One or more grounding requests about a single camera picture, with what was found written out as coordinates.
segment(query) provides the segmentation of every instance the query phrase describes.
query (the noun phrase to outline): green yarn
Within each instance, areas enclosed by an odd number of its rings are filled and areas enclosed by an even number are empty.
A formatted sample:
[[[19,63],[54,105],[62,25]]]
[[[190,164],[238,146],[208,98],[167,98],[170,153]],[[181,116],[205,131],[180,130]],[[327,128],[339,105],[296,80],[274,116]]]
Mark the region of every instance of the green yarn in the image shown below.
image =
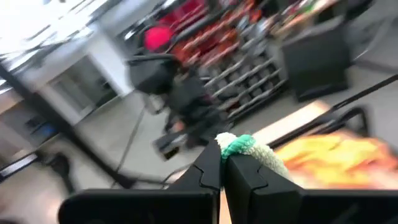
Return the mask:
[[[253,147],[256,140],[250,134],[243,134],[235,139],[227,148],[221,152],[221,158],[223,161],[227,160],[228,156],[232,154],[243,154],[247,150]]]

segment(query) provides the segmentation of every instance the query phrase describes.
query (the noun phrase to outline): crocheted item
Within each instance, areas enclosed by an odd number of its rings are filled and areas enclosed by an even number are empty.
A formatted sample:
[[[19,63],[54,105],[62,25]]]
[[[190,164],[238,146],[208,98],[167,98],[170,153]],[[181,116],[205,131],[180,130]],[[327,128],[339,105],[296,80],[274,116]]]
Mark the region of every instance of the crocheted item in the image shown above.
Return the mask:
[[[256,143],[256,140],[248,134],[236,137],[231,133],[221,133],[216,137],[221,148],[221,158],[225,161],[232,154],[251,155],[277,174],[290,179],[289,171],[283,161],[279,159],[274,151],[263,144]]]

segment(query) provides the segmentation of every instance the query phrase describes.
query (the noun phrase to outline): black pole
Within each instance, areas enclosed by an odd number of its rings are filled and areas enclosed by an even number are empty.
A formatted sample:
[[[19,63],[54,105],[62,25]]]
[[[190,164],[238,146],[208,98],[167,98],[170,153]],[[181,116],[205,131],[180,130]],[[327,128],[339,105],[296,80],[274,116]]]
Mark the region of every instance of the black pole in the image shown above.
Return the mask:
[[[32,93],[17,77],[8,72],[0,64],[0,77],[21,95],[31,108],[36,110],[43,118],[49,121],[60,133],[64,134],[81,152],[88,156],[100,169],[108,174],[115,182],[125,189],[130,189],[137,178],[127,177],[116,172],[109,164],[102,160],[94,150],[79,137],[74,128],[38,93]]]

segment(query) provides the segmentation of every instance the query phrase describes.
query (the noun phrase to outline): red object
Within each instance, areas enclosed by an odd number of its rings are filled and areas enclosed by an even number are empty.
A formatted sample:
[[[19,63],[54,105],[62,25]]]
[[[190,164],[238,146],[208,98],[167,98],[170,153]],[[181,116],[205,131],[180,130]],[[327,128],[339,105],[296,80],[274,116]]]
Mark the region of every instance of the red object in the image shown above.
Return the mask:
[[[155,52],[161,46],[167,44],[173,36],[173,32],[168,27],[153,27],[145,31],[144,46],[151,52]]]

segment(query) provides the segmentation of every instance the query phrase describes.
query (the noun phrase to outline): gray floor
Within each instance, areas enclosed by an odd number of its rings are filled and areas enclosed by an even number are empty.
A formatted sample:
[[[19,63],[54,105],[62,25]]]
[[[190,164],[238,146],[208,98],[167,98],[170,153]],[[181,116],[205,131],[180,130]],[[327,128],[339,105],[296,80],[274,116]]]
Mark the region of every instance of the gray floor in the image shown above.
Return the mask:
[[[382,42],[380,48],[387,48],[387,52],[390,52],[389,56],[384,55],[386,51],[375,50],[367,57],[387,57],[388,63],[397,63],[398,50],[392,50],[392,48],[397,49],[398,47],[393,39],[388,37]],[[348,73],[351,88],[347,91],[321,97],[321,100],[329,104],[337,103],[353,93],[357,93],[392,75],[359,67],[350,68]],[[369,108],[373,134],[395,146],[398,146],[398,138],[396,137],[396,131],[398,130],[398,119],[396,119],[398,114],[397,98],[398,83],[394,83],[355,103],[366,105]],[[307,103],[309,102],[299,104],[287,93],[271,105],[252,115],[249,119],[238,124],[232,132],[235,134],[254,133]],[[141,108],[141,99],[137,95],[131,94],[92,114],[89,118],[82,121],[76,129],[87,141],[95,146],[99,154],[116,165],[119,163],[126,148],[127,140]],[[171,160],[164,161],[157,154],[152,147],[152,142],[161,135],[165,116],[166,114],[157,116],[149,113],[144,114],[137,135],[131,145],[131,150],[122,167],[123,171],[163,178],[173,170],[191,163],[199,155],[201,149],[195,149],[181,152]],[[73,163],[72,176],[79,189],[109,188],[111,185],[111,181],[66,140],[60,138],[51,142],[46,148],[51,151],[63,151],[70,156]],[[33,198],[26,196],[23,200],[11,200],[10,195],[21,194],[18,192],[23,192],[24,190],[28,193],[37,193],[33,194]],[[50,175],[49,170],[30,167],[0,185],[0,217],[14,217],[24,223],[56,223],[55,211],[59,201],[65,196],[63,192],[57,177]],[[41,208],[39,207],[43,203],[47,204],[48,207],[44,211],[40,211]],[[25,209],[27,212],[16,212],[19,209]]]

